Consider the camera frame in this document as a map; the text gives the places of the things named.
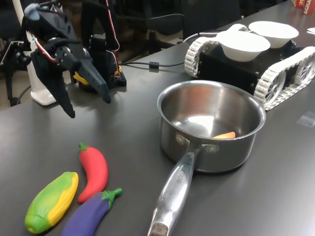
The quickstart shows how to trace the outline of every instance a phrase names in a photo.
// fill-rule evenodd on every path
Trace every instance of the toy vegetable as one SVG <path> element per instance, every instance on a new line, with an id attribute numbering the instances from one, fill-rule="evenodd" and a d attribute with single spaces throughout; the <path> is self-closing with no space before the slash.
<path id="1" fill-rule="evenodd" d="M 118 188 L 92 196 L 70 217 L 61 236 L 93 236 L 98 224 L 112 206 L 115 196 L 122 192 Z"/>
<path id="2" fill-rule="evenodd" d="M 218 136 L 213 137 L 213 139 L 234 139 L 234 138 L 235 138 L 235 132 L 220 134 Z"/>
<path id="3" fill-rule="evenodd" d="M 107 163 L 99 150 L 80 143 L 80 160 L 88 176 L 88 184 L 78 197 L 80 203 L 85 202 L 95 193 L 104 190 L 107 183 Z"/>
<path id="4" fill-rule="evenodd" d="M 54 226 L 70 206 L 79 182 L 75 172 L 64 172 L 48 184 L 32 201 L 25 227 L 33 234 Z"/>

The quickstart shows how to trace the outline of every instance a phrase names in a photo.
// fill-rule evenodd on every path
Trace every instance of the white bowl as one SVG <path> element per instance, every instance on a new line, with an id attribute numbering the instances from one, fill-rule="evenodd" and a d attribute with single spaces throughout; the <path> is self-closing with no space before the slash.
<path id="1" fill-rule="evenodd" d="M 280 48 L 299 35 L 299 31 L 292 26 L 271 21 L 253 22 L 249 29 L 264 36 L 270 42 L 271 48 Z"/>
<path id="2" fill-rule="evenodd" d="M 224 54 L 232 60 L 241 62 L 255 59 L 270 47 L 270 43 L 264 37 L 244 31 L 224 31 L 217 37 Z"/>

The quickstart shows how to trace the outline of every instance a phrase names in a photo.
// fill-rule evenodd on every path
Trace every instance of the toy carrot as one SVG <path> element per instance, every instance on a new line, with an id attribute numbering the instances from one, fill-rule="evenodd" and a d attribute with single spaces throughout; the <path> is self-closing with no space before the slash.
<path id="1" fill-rule="evenodd" d="M 226 134 L 220 134 L 220 135 L 213 137 L 213 139 L 233 139 L 233 138 L 235 138 L 234 132 L 230 132 L 230 133 L 226 133 Z"/>

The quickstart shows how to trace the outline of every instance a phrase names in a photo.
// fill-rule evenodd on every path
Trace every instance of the red chili pepper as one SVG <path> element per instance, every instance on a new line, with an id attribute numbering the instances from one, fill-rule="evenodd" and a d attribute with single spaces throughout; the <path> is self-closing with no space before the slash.
<path id="1" fill-rule="evenodd" d="M 80 203 L 85 202 L 95 193 L 104 190 L 107 183 L 107 163 L 99 150 L 80 143 L 80 160 L 88 176 L 88 184 L 78 197 Z"/>

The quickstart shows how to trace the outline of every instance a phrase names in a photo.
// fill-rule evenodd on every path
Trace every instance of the table surface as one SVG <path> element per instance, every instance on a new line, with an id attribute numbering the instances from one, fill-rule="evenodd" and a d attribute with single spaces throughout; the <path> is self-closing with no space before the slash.
<path id="1" fill-rule="evenodd" d="M 302 15 L 285 2 L 241 21 L 288 23 L 300 31 L 296 42 L 315 45 L 314 15 Z M 181 44 L 141 61 L 183 61 Z M 36 102 L 0 112 L 0 235 L 30 235 L 24 228 L 33 198 L 65 171 L 77 172 L 79 186 L 64 218 L 48 236 L 60 235 L 79 207 L 86 185 L 79 161 L 80 142 L 99 149 L 109 166 L 107 189 L 121 187 L 96 236 L 146 236 L 156 200 L 174 163 L 160 150 L 157 98 L 166 87 L 190 77 L 183 66 L 162 69 L 124 67 L 127 88 L 112 91 L 106 104 L 76 86 L 69 88 L 76 118 L 60 106 Z M 313 236 L 315 234 L 315 131 L 297 120 L 315 111 L 315 84 L 267 113 L 246 164 L 233 173 L 195 173 L 173 236 Z"/>

